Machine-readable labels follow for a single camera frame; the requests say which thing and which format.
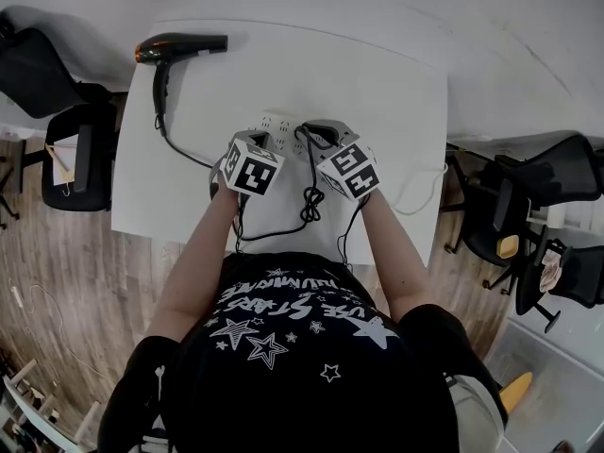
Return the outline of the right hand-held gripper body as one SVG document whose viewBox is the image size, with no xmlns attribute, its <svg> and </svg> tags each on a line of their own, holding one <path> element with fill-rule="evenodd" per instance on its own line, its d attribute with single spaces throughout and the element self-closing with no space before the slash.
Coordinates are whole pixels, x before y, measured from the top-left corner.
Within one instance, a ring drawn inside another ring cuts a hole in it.
<svg viewBox="0 0 604 453">
<path fill-rule="evenodd" d="M 332 190 L 359 202 L 379 186 L 373 151 L 348 125 L 318 119 L 307 121 L 305 129 L 309 128 L 331 128 L 338 133 L 338 145 L 334 148 L 320 150 L 310 144 L 316 169 Z"/>
</svg>

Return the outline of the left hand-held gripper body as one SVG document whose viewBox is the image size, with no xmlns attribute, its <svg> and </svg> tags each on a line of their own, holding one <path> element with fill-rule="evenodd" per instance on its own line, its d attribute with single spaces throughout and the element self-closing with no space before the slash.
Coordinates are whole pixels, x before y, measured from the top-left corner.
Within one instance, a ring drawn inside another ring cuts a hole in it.
<svg viewBox="0 0 604 453">
<path fill-rule="evenodd" d="M 248 196 L 265 196 L 282 169 L 285 158 L 276 152 L 273 137 L 267 147 L 254 145 L 249 135 L 260 130 L 237 132 L 228 145 L 226 153 L 210 170 L 210 196 L 218 191 L 218 173 L 226 186 L 237 193 Z"/>
</svg>

